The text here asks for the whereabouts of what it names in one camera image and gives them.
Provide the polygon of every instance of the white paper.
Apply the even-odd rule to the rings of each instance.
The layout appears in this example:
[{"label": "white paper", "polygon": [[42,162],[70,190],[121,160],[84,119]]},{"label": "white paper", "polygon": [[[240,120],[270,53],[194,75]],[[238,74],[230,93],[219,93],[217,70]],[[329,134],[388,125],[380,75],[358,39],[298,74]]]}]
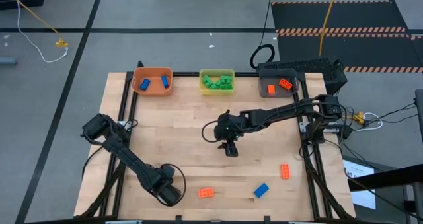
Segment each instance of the white paper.
[{"label": "white paper", "polygon": [[[349,177],[357,178],[374,174],[375,171],[372,168],[358,165],[350,161],[344,161],[344,167]],[[376,197],[369,191],[352,192],[352,203],[371,209],[376,209]]]}]

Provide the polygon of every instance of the floor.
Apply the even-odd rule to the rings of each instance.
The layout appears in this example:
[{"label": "floor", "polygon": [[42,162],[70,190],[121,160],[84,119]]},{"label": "floor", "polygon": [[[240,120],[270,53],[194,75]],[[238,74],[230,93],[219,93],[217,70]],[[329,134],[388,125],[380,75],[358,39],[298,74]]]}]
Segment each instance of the floor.
[{"label": "floor", "polygon": [[[69,55],[46,64],[37,51],[17,33],[0,30],[0,56],[14,56],[16,67],[0,67],[0,216],[4,223],[17,218],[28,184],[45,144],[52,138],[40,182],[26,221],[65,219],[73,216],[81,183],[81,169],[89,145],[79,137],[81,126],[98,112],[109,72],[130,71],[138,60],[148,66],[169,66],[174,71],[230,68],[251,71],[250,54],[260,42],[267,0],[101,0],[92,28],[162,28],[142,34],[91,33],[77,65],[69,96],[60,114],[68,73],[83,37],[95,0],[45,0],[34,10],[57,28],[75,28],[63,36]],[[323,1],[323,0],[272,0]],[[397,0],[412,29],[423,29],[419,0]],[[15,28],[17,10],[0,11],[0,28]],[[43,28],[26,11],[21,27]],[[269,14],[268,28],[273,28]],[[177,30],[178,28],[203,28]],[[216,28],[247,28],[234,33]],[[52,33],[28,33],[46,59],[59,57]],[[264,42],[276,45],[275,34]],[[257,61],[267,58],[266,52]],[[423,87],[422,74],[347,73],[349,82],[340,101],[355,110],[384,114],[412,102],[414,90]],[[389,118],[397,120],[408,113]],[[57,131],[47,136],[54,117],[61,115]],[[347,144],[369,161],[405,167],[421,163],[423,146],[416,118],[385,124],[377,131],[354,133]]]}]

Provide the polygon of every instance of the yellow cable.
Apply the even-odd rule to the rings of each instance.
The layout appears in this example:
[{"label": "yellow cable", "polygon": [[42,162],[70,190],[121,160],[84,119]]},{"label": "yellow cable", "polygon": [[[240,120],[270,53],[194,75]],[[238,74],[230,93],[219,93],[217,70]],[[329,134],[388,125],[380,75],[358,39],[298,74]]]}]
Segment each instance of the yellow cable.
[{"label": "yellow cable", "polygon": [[326,22],[328,21],[330,10],[332,9],[332,4],[335,0],[330,1],[328,12],[326,13],[325,22],[323,23],[322,34],[320,35],[320,48],[319,48],[319,56],[322,55],[322,48],[323,48],[323,37],[325,36],[325,29],[326,29]]},{"label": "yellow cable", "polygon": [[44,25],[46,25],[48,28],[52,29],[59,36],[59,38],[62,39],[60,33],[55,28],[50,26],[50,24],[48,24],[46,21],[42,20],[36,13],[34,13],[31,9],[29,9],[20,0],[15,0],[15,1],[17,1],[20,5],[22,5],[22,7],[24,7],[26,10],[28,10],[30,13],[32,13],[32,15],[34,15],[34,17],[36,17],[40,22],[44,23]]}]

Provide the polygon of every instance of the yellow connector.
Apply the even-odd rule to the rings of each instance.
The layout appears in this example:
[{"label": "yellow connector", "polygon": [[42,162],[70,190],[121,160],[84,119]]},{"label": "yellow connector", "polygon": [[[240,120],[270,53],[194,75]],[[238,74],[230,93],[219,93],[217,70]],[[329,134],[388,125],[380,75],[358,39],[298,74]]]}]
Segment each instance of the yellow connector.
[{"label": "yellow connector", "polygon": [[67,42],[65,42],[65,40],[63,40],[63,39],[59,38],[59,41],[58,41],[58,42],[56,42],[56,46],[57,46],[57,47],[66,48],[66,47],[68,47],[68,43],[67,43]]},{"label": "yellow connector", "polygon": [[358,112],[358,114],[354,114],[352,117],[348,116],[347,118],[351,118],[359,124],[364,124],[364,112]]}]

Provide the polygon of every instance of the white cable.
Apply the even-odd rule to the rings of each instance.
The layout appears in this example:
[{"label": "white cable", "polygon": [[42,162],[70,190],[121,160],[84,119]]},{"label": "white cable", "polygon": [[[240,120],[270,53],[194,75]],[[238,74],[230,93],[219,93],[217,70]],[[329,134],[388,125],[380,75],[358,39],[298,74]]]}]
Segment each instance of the white cable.
[{"label": "white cable", "polygon": [[358,129],[356,131],[377,130],[377,129],[379,129],[379,128],[381,128],[383,126],[382,119],[378,115],[374,114],[373,112],[365,112],[364,115],[363,115],[363,119],[365,119],[365,115],[367,115],[367,114],[372,115],[372,116],[375,116],[379,120],[378,121],[378,124],[380,124],[380,125],[378,127],[376,127],[376,128],[364,128],[364,129]]},{"label": "white cable", "polygon": [[52,61],[46,61],[46,59],[44,59],[44,56],[42,55],[42,52],[41,52],[41,50],[40,50],[40,48],[38,48],[38,46],[36,46],[35,44],[34,44],[34,42],[32,42],[30,39],[29,39],[29,37],[25,34],[25,33],[23,33],[22,32],[22,30],[20,29],[20,26],[19,26],[19,21],[20,21],[20,6],[19,6],[19,2],[18,1],[16,1],[16,4],[18,5],[18,30],[19,30],[19,32],[24,36],[24,37],[26,37],[26,39],[29,41],[29,43],[31,43],[31,45],[33,45],[37,50],[38,50],[38,53],[40,53],[40,55],[41,55],[41,58],[42,58],[42,60],[44,61],[44,62],[46,62],[46,63],[54,63],[54,62],[57,62],[57,61],[59,61],[59,60],[61,60],[61,59],[63,59],[65,56],[67,56],[67,51],[68,51],[68,48],[66,47],[65,48],[65,53],[61,56],[61,57],[59,57],[59,59],[55,59],[55,60],[52,60]]}]

